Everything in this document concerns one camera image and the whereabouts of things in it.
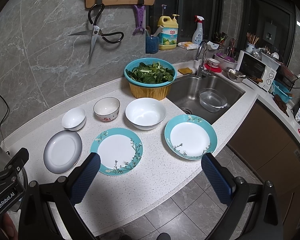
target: plate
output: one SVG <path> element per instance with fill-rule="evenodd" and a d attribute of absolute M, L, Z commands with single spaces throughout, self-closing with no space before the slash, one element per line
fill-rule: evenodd
<path fill-rule="evenodd" d="M 133 170 L 141 160 L 143 147 L 138 135 L 125 128 L 111 128 L 93 141 L 90 152 L 101 159 L 100 172 L 118 176 Z"/>
<path fill-rule="evenodd" d="M 76 164 L 81 151 L 82 141 L 79 134 L 63 130 L 48 141 L 43 152 L 43 162 L 52 173 L 64 173 Z"/>
<path fill-rule="evenodd" d="M 182 114 L 172 118 L 164 129 L 170 149 L 188 160 L 201 160 L 202 155 L 217 147 L 217 135 L 211 124 L 196 115 Z"/>

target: teal floral plate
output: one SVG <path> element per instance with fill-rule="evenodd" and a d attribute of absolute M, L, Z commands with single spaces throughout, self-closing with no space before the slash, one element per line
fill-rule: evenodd
<path fill-rule="evenodd" d="M 201 160 L 217 147 L 217 135 L 211 124 L 196 115 L 182 114 L 172 118 L 164 129 L 170 149 L 188 160 Z"/>
<path fill-rule="evenodd" d="M 90 152 L 100 155 L 100 172 L 118 176 L 131 171 L 140 162 L 143 152 L 138 135 L 125 128 L 111 128 L 93 141 Z"/>

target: countertop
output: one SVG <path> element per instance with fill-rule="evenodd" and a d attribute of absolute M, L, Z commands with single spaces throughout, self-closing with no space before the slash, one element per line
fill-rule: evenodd
<path fill-rule="evenodd" d="M 178 63 L 178 68 L 197 68 L 197 61 Z M 273 101 L 273 96 L 245 79 L 237 84 L 245 91 L 244 95 L 212 126 L 218 137 L 218 145 L 213 155 L 216 156 L 236 132 L 249 113 L 255 101 L 260 100 L 291 131 L 300 143 L 298 128 L 288 110 L 287 117 Z M 120 100 L 119 116 L 111 122 L 102 122 L 93 113 L 95 102 L 104 97 L 116 97 Z M 60 175 L 49 172 L 43 163 L 43 151 L 48 140 L 63 130 L 63 114 L 73 107 L 83 107 L 87 113 L 84 127 L 78 131 L 82 139 L 82 154 L 75 166 L 81 165 L 89 155 L 90 146 L 95 137 L 104 130 L 124 127 L 134 131 L 142 140 L 144 152 L 140 163 L 131 172 L 121 176 L 107 176 L 98 173 L 87 191 L 83 201 L 75 207 L 83 221 L 94 235 L 116 229 L 149 212 L 169 197 L 174 195 L 202 169 L 200 161 L 190 161 L 175 155 L 167 146 L 163 131 L 167 122 L 174 116 L 183 114 L 167 98 L 162 103 L 167 108 L 167 116 L 155 129 L 141 131 L 136 129 L 125 117 L 128 103 L 134 100 L 125 78 L 120 78 L 72 97 L 30 120 L 8 136 L 2 147 L 15 154 L 21 147 L 28 149 L 30 157 L 25 168 L 29 181 L 39 183 L 54 182 Z M 67 233 L 55 207 L 52 206 L 56 222 L 65 239 Z"/>

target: blue cup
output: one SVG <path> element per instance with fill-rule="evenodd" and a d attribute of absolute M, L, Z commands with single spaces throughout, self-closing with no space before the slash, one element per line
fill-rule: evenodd
<path fill-rule="evenodd" d="M 155 54 L 159 51 L 159 37 L 146 36 L 146 53 Z"/>

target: purple vegetable peeler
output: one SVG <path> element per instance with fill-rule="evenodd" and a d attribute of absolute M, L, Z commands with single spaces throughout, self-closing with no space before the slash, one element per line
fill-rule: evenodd
<path fill-rule="evenodd" d="M 143 13 L 145 11 L 144 5 L 133 5 L 136 13 L 136 28 L 134 29 L 132 35 L 145 33 L 145 28 L 143 25 Z"/>

